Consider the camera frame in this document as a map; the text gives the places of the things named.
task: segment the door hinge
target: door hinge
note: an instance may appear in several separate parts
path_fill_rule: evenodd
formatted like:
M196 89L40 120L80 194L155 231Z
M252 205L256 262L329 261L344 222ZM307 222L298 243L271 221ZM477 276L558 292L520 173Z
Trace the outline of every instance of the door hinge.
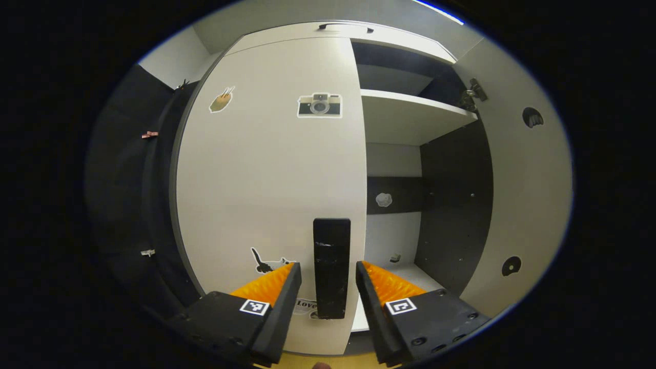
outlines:
M469 90L465 90L462 92L459 105L461 108L465 110L469 110L470 112L476 112L478 108L474 103L474 97L478 98L481 101L485 101L487 100L487 94L485 93L485 91L483 91L483 87L481 87L481 85L478 83L476 78L472 78L469 81L469 83L471 83L472 86L469 88Z

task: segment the open cabinet door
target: open cabinet door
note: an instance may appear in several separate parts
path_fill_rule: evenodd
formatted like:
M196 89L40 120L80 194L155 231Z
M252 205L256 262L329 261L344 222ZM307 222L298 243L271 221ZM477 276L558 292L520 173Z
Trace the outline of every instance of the open cabinet door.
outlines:
M468 88L476 78L488 96L474 102L492 159L492 218L461 299L494 316L538 282L558 251L573 198L572 159L549 98L500 47L483 39L453 68ZM536 109L544 124L525 124L525 108Z
M221 97L230 88L229 100ZM321 116L311 109L322 106L305 101L318 93L331 99ZM350 219L345 318L294 315L284 346L343 354L358 300L354 271L364 255L367 207L364 120L350 40L290 39L223 57L182 129L176 214L182 251L205 293L229 293L296 261L298 297L315 300L313 221Z

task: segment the cabinet handle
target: cabinet handle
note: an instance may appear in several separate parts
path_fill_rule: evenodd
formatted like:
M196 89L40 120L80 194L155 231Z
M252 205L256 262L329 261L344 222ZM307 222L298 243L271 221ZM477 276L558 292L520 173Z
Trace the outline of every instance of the cabinet handle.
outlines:
M359 24L350 24L350 23L324 23L319 26L319 30L325 30L326 26L334 26L336 24L344 25L344 26L360 26ZM367 33L373 33L373 28L367 27Z

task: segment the black cat sticker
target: black cat sticker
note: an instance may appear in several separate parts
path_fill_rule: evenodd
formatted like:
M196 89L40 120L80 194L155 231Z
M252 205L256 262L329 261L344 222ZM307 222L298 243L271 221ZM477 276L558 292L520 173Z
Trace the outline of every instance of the black cat sticker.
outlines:
M296 263L296 261L287 260L284 257L281 257L280 260L278 261L262 261L260 260L260 255L257 253L257 250L255 248L251 248L251 251L253 252L253 257L255 258L255 262L257 263L255 270L258 273L266 274L278 268L282 268L289 263Z

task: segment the small sticker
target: small sticker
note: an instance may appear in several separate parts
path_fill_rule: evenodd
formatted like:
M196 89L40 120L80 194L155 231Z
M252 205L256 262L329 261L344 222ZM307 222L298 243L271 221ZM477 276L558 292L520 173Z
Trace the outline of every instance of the small sticker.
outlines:
M381 192L378 194L378 196L376 196L376 204L378 204L380 207L388 207L392 204L392 195L384 194Z
M268 309L269 303L263 303L261 301L255 300L246 300L239 311L255 315L264 315Z
M299 118L341 118L342 97L331 93L313 93L298 98Z
M296 305L294 305L294 315L312 314L317 311L317 301L296 298Z
M226 87L223 90L223 93L221 93L221 95L218 95L209 105L209 112L218 113L221 110L225 109L232 101L232 91L234 89L235 89L234 86Z
M277 261L262 261L260 260L260 255L255 248L251 248L251 251L253 253L253 257L255 258L255 262L257 263L255 270L258 273L266 274L278 268L282 268L289 263L296 263L296 261L287 260L284 257L281 257L280 260Z
M396 301L390 301L385 303L387 309L390 310L390 314L397 315L402 313L407 313L408 311L417 310L415 304L410 301L410 299L400 299Z

